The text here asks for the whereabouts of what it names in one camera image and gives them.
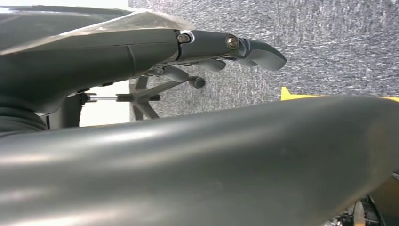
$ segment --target gray armrest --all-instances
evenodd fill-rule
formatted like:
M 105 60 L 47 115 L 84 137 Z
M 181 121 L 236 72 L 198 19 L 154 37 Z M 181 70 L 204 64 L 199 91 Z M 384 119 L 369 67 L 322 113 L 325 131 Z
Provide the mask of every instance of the gray armrest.
M 390 176 L 398 134 L 393 101 L 315 97 L 11 135 L 0 225 L 317 226 Z

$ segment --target plastic wrap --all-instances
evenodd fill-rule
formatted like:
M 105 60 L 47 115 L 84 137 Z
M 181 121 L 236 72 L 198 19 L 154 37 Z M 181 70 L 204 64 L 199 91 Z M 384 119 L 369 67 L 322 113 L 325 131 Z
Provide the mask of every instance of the plastic wrap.
M 0 14 L 8 13 L 10 15 L 18 15 L 25 13 L 25 11 L 5 10 L 0 7 Z M 148 9 L 129 8 L 123 9 L 128 13 L 124 16 L 107 20 L 104 22 L 84 26 L 71 31 L 63 32 L 56 35 L 41 37 L 39 39 L 29 40 L 27 42 L 18 43 L 11 47 L 0 49 L 0 55 L 17 53 L 19 51 L 27 50 L 33 47 L 51 43 L 70 36 L 89 35 L 102 32 L 121 32 L 129 30 L 142 29 L 174 29 L 174 30 L 194 30 L 195 27 L 188 21 L 178 18 L 176 16 L 165 13 L 154 12 Z M 42 14 L 49 14 L 54 12 L 43 11 Z

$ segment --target screw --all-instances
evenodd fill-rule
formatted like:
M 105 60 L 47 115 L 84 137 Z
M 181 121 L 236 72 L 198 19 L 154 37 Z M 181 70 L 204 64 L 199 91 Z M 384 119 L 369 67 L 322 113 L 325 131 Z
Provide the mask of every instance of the screw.
M 238 46 L 239 46 L 239 42 L 238 42 L 237 37 L 235 37 L 233 35 L 227 36 L 226 45 L 227 45 L 228 48 L 237 49 Z
M 177 41 L 180 43 L 190 42 L 190 36 L 188 34 L 179 34 L 177 36 Z

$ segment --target chair caster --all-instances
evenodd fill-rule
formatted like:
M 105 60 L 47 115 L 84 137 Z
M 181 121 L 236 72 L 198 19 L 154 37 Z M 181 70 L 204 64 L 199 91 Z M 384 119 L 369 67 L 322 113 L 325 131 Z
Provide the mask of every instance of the chair caster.
M 205 80 L 201 77 L 193 76 L 190 78 L 189 84 L 192 87 L 199 89 L 205 86 Z

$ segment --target yellow object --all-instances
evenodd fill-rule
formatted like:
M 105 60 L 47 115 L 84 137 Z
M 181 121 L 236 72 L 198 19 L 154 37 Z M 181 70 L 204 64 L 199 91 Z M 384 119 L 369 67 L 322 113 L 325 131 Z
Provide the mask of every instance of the yellow object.
M 293 99 L 308 98 L 308 97 L 322 97 L 322 96 L 290 94 L 285 86 L 281 87 L 281 100 L 293 100 Z M 399 102 L 399 97 L 382 97 L 382 98 Z

